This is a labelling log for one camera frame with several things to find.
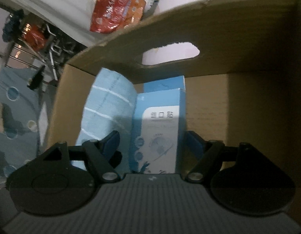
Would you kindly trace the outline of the blue white medicine box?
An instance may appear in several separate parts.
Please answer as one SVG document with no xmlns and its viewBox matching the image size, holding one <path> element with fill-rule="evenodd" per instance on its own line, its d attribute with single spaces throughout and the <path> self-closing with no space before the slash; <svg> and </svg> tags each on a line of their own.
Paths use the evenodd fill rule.
<svg viewBox="0 0 301 234">
<path fill-rule="evenodd" d="M 185 129 L 185 77 L 144 83 L 133 116 L 130 170 L 144 174 L 179 173 Z"/>
</svg>

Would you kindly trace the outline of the blue checkered towel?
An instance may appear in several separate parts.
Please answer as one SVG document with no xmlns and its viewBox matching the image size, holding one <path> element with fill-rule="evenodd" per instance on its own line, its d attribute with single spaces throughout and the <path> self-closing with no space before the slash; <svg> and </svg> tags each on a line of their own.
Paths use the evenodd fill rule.
<svg viewBox="0 0 301 234">
<path fill-rule="evenodd" d="M 118 150 L 122 161 L 116 171 L 129 170 L 129 146 L 137 92 L 134 85 L 118 72 L 102 68 L 85 102 L 76 146 L 90 139 L 101 140 L 116 130 L 120 134 Z"/>
</svg>

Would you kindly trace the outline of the brown cardboard box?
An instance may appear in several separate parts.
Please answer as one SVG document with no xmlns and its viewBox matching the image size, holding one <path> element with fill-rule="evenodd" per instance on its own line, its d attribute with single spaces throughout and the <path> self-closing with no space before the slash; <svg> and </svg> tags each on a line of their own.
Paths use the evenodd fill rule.
<svg viewBox="0 0 301 234">
<path fill-rule="evenodd" d="M 188 128 L 251 143 L 287 170 L 301 225 L 301 0 L 200 0 L 108 35 L 64 67 L 48 145 L 75 143 L 101 68 L 138 86 L 184 76 Z"/>
</svg>

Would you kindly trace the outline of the red snack bag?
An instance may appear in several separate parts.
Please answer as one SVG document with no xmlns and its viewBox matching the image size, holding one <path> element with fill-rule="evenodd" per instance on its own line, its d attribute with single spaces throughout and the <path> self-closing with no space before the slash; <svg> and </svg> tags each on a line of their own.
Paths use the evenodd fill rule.
<svg viewBox="0 0 301 234">
<path fill-rule="evenodd" d="M 90 31 L 108 34 L 140 22 L 145 0 L 96 0 Z"/>
</svg>

